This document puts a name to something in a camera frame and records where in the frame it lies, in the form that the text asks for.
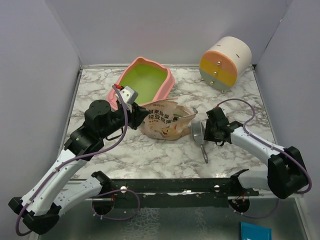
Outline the peach cat litter bag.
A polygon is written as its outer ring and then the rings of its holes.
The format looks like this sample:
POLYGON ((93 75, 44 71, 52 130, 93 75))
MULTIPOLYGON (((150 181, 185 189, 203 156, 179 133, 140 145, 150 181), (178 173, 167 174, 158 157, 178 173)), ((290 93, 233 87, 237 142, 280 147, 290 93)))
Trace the peach cat litter bag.
POLYGON ((176 97, 147 102, 141 106, 149 111, 140 125, 142 134, 166 141, 175 141, 190 134, 188 125, 198 113, 195 108, 178 104, 176 97))

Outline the grey metal scoop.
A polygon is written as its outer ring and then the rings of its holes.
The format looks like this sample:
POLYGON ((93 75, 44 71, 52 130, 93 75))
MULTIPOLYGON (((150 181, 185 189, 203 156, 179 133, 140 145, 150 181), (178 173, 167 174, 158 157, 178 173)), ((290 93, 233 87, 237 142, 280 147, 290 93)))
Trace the grey metal scoop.
POLYGON ((205 151, 204 133, 205 133, 205 128, 204 128, 202 122, 197 121, 197 120, 193 120, 191 122, 192 139, 198 146, 200 146, 204 162, 206 164, 208 164, 209 160, 208 160, 208 155, 205 151))

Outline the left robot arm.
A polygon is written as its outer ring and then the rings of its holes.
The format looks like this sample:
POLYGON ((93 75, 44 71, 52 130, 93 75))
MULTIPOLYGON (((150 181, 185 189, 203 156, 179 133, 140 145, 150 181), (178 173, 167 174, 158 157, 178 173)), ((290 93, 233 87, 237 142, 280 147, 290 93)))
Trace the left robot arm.
POLYGON ((135 102, 118 100, 112 111, 106 100, 95 100, 84 113, 83 124, 66 141, 63 150, 42 179, 24 196, 12 198, 8 206, 18 215, 15 232, 24 237, 43 235, 60 217, 89 197, 106 197, 117 190, 101 171, 96 171, 73 189, 63 191, 71 177, 93 156, 117 147, 127 129, 136 130, 149 111, 135 102))

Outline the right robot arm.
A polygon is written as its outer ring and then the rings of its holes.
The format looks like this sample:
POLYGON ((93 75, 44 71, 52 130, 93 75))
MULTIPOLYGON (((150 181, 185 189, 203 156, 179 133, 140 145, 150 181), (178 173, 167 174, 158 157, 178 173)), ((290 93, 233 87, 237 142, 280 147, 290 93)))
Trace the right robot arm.
POLYGON ((310 179, 300 151, 273 144, 245 129, 238 121, 229 122, 223 110, 215 107, 206 113, 204 139, 220 146, 224 143, 238 146, 257 159, 265 169, 245 169, 230 182, 229 189, 240 196, 247 189, 271 191, 279 199, 286 199, 306 187, 310 179))

